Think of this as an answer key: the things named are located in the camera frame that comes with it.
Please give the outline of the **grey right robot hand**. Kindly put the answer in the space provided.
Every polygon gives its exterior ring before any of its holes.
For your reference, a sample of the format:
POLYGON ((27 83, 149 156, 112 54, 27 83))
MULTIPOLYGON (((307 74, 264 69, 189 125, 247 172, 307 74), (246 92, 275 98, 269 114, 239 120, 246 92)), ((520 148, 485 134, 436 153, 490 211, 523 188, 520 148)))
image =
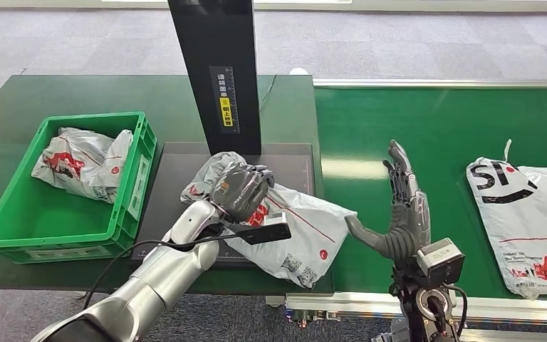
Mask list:
POLYGON ((365 228, 355 214, 345 217, 349 232, 358 241, 394 262, 413 257, 431 243, 427 195, 418 184, 405 149, 391 140, 384 160, 392 190, 389 229, 381 234, 365 228))

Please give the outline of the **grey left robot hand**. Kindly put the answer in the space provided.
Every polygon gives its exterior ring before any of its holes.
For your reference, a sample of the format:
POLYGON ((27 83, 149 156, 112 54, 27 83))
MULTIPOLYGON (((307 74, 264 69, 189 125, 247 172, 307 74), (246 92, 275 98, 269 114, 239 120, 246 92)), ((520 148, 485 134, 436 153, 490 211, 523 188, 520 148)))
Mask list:
POLYGON ((245 222, 274 185, 274 174, 267 166, 231 162, 214 183, 209 201, 228 222, 245 222))

